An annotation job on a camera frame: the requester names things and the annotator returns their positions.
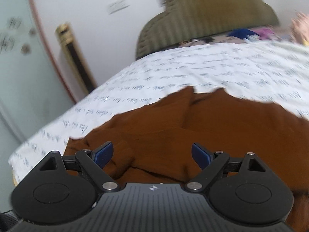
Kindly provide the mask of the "purple garment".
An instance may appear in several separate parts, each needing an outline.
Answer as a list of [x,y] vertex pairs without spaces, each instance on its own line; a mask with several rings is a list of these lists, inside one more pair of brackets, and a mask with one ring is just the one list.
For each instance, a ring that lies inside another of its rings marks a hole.
[[271,28],[267,27],[258,28],[255,30],[255,33],[259,35],[260,40],[271,40],[277,38],[276,33]]

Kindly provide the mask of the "brown knit sweater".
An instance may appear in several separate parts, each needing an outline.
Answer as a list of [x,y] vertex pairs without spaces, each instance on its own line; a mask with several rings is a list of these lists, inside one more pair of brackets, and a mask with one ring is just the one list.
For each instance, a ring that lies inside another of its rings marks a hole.
[[108,141],[114,155],[104,171],[119,184],[187,182],[200,171],[191,156],[195,142],[232,157],[254,152],[293,191],[287,223],[308,231],[308,121],[278,104],[243,100],[224,89],[195,93],[188,86],[69,139],[65,154]]

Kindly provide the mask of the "pink garment pile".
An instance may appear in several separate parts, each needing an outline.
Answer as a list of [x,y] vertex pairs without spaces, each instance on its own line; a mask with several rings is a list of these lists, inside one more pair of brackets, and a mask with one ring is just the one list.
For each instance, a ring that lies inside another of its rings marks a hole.
[[309,23],[308,15],[304,13],[297,13],[296,17],[292,19],[291,25],[291,38],[294,43],[308,46],[309,42]]

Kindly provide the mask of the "dark blue garment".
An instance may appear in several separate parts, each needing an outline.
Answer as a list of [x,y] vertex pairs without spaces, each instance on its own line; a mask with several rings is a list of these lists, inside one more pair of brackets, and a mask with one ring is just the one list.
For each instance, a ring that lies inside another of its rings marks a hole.
[[248,36],[255,35],[256,33],[247,28],[239,28],[232,30],[227,36],[228,37],[236,37],[239,39],[248,39]]

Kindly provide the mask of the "white script-print bed sheet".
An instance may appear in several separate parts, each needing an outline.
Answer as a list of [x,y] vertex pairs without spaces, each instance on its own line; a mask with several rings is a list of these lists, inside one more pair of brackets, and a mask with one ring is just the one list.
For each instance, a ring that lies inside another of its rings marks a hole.
[[19,183],[51,150],[64,152],[114,115],[158,101],[185,86],[223,87],[235,97],[275,102],[308,118],[308,47],[287,41],[217,43],[160,51],[133,62],[79,101],[10,156]]

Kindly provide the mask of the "gold tower air conditioner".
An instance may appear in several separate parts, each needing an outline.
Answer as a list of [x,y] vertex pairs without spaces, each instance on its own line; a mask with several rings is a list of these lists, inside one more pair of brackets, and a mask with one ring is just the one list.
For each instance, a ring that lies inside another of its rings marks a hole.
[[81,52],[70,24],[65,23],[59,25],[55,30],[55,34],[58,37],[59,45],[79,86],[86,95],[90,94],[97,88],[97,82]]

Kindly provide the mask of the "olive padded headboard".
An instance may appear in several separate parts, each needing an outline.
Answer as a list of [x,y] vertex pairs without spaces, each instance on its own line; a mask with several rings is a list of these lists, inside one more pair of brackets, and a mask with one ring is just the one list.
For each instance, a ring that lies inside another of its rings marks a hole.
[[185,40],[268,25],[277,26],[279,20],[263,0],[166,0],[165,11],[141,30],[135,58]]

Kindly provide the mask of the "frosted glass door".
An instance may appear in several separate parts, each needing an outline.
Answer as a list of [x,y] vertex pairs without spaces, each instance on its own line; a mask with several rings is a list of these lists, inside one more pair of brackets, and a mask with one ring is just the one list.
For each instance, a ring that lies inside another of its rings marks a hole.
[[14,188],[9,156],[73,106],[46,53],[28,0],[1,0],[1,211]]

